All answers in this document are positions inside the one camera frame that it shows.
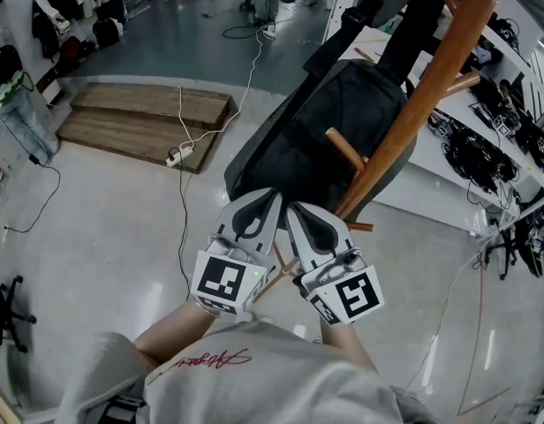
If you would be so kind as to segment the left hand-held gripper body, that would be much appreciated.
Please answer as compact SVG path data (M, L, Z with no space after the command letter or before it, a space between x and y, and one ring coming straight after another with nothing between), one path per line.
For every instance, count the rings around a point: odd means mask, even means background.
M266 187L225 206L193 271L194 300L209 312L243 314L278 273L272 248L283 197Z

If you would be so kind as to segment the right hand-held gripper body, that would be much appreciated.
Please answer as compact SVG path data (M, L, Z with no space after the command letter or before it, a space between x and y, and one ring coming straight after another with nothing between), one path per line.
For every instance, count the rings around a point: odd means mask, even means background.
M384 306L375 268L366 264L343 220L294 201L285 225L299 260L294 283L327 324L350 324Z

